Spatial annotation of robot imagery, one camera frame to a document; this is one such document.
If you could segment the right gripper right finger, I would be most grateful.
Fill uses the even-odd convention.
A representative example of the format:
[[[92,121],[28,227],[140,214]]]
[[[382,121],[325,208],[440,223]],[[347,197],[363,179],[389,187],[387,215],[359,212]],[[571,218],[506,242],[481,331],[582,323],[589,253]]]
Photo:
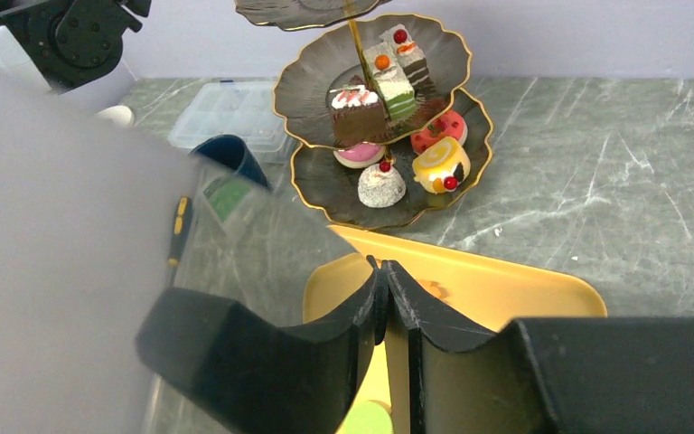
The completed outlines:
[[[399,433],[694,433],[694,317],[520,317],[494,332],[395,261],[385,334]]]

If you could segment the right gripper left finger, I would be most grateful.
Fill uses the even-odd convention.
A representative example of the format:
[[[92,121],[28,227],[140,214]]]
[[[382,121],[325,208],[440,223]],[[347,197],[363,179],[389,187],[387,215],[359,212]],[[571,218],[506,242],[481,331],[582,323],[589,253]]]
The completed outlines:
[[[324,316],[276,326],[239,301],[167,288],[136,335],[141,363],[232,433],[334,433],[383,337],[389,290],[372,256],[337,268],[366,277]]]

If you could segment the green macaron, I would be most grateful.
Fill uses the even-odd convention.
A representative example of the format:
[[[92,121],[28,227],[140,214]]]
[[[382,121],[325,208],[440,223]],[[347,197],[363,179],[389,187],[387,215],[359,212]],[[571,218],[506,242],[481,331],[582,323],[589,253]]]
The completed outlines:
[[[393,434],[389,409],[378,401],[363,401],[352,406],[345,416],[339,434]]]

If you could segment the pink frosted donut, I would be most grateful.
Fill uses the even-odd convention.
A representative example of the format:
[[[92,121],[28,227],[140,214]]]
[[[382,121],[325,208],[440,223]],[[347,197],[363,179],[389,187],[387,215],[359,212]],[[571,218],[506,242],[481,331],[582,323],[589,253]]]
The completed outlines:
[[[384,146],[360,142],[351,148],[333,151],[336,161],[351,169],[363,169],[377,164],[384,156]]]

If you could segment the red sprinkled donut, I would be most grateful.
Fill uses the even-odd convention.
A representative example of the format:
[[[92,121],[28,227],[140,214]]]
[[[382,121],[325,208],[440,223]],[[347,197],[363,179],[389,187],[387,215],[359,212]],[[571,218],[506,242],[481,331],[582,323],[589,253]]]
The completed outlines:
[[[435,119],[426,128],[410,137],[411,145],[417,155],[443,138],[451,137],[463,145],[468,137],[468,126],[464,118],[456,111],[449,110]]]

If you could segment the three-tier black dessert stand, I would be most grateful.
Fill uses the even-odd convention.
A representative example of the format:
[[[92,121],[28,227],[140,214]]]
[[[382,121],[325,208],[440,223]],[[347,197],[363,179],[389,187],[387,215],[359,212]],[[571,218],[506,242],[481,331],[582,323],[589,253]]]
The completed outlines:
[[[306,206],[356,229],[402,227],[479,184],[494,127],[466,90],[473,55],[460,33],[424,15],[375,15],[374,1],[235,8],[257,26],[323,30],[273,88]]]

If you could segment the chocolate triangle cake slice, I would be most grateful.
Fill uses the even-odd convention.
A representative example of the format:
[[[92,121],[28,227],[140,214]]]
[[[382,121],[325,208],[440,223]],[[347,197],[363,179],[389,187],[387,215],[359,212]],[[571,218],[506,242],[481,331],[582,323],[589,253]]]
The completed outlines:
[[[386,110],[377,91],[370,90],[358,75],[347,84],[330,89],[327,108],[331,116],[334,142],[339,146],[371,141],[387,132]]]

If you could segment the green layered cake slice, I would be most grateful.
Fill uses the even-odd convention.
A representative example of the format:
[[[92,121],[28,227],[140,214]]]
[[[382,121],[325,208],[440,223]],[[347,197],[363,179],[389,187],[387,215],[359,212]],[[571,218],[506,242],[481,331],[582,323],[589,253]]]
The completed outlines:
[[[389,45],[377,43],[363,50],[370,80],[385,103],[389,119],[401,122],[416,111],[416,92]]]

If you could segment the red white cake slice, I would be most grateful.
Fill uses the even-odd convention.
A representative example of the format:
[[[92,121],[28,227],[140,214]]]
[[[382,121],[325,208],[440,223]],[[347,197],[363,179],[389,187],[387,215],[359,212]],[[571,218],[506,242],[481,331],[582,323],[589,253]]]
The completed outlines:
[[[432,90],[435,86],[429,75],[427,57],[403,24],[397,24],[380,35],[395,54],[401,69],[415,90]]]

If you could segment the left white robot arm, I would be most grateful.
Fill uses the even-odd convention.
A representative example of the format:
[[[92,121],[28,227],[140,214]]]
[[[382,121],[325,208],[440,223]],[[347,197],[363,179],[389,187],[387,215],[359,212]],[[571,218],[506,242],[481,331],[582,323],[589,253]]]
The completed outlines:
[[[0,70],[64,93],[112,72],[151,2],[0,1]]]

